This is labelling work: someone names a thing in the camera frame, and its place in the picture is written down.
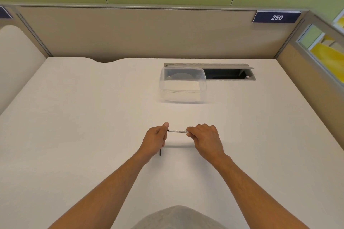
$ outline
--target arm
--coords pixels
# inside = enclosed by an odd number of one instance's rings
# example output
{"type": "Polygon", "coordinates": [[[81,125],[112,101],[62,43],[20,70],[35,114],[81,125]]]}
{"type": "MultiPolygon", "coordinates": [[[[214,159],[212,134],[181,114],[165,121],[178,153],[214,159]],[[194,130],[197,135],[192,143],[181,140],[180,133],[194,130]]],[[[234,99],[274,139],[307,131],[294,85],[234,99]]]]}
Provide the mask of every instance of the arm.
{"type": "Polygon", "coordinates": [[[139,150],[63,214],[50,229],[111,228],[143,166],[165,145],[169,124],[150,128],[139,150]]]}
{"type": "Polygon", "coordinates": [[[194,140],[200,155],[211,163],[225,180],[250,228],[308,228],[224,153],[215,126],[199,124],[196,127],[188,127],[187,131],[187,136],[194,140]]]}

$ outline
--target white pen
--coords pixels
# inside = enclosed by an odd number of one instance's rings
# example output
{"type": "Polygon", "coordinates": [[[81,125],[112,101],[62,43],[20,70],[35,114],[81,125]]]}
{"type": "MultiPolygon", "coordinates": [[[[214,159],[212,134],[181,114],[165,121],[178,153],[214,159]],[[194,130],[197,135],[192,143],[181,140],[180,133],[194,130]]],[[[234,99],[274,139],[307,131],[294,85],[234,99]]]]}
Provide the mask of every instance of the white pen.
{"type": "Polygon", "coordinates": [[[168,132],[178,132],[178,133],[189,133],[187,130],[173,130],[173,129],[168,129],[168,132]]]}

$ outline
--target desk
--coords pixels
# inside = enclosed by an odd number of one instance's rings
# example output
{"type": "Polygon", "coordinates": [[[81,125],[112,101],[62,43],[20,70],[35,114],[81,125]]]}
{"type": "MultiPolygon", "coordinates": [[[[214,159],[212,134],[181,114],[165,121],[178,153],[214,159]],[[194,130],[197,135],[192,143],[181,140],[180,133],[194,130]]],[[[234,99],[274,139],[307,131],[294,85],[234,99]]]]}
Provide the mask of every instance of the desk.
{"type": "MultiPolygon", "coordinates": [[[[139,148],[149,127],[215,125],[225,152],[311,228],[344,227],[344,152],[274,59],[48,58],[0,115],[2,228],[46,228],[139,148]],[[256,81],[208,81],[207,103],[160,100],[164,63],[248,63],[256,81]]],[[[169,133],[113,228],[185,205],[248,228],[217,171],[169,133]]]]}

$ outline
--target forearm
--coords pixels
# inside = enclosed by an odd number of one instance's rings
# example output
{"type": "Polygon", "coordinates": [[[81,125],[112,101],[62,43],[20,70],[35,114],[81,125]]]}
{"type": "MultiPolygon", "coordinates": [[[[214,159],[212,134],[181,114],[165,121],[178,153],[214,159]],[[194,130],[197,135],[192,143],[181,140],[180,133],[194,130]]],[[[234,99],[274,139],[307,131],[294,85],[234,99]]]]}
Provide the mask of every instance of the forearm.
{"type": "Polygon", "coordinates": [[[146,161],[133,155],[49,228],[111,228],[146,161]]]}
{"type": "Polygon", "coordinates": [[[250,228],[307,228],[243,172],[230,157],[213,166],[225,180],[250,228]]]}

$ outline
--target transparent box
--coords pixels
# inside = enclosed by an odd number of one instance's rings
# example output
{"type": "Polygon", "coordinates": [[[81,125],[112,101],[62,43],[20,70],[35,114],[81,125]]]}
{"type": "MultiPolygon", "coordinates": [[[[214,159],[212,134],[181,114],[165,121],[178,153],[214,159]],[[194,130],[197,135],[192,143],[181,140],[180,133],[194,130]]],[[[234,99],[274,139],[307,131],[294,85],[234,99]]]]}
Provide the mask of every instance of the transparent box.
{"type": "Polygon", "coordinates": [[[160,75],[161,97],[166,101],[201,102],[207,83],[202,68],[166,66],[160,75]]]}

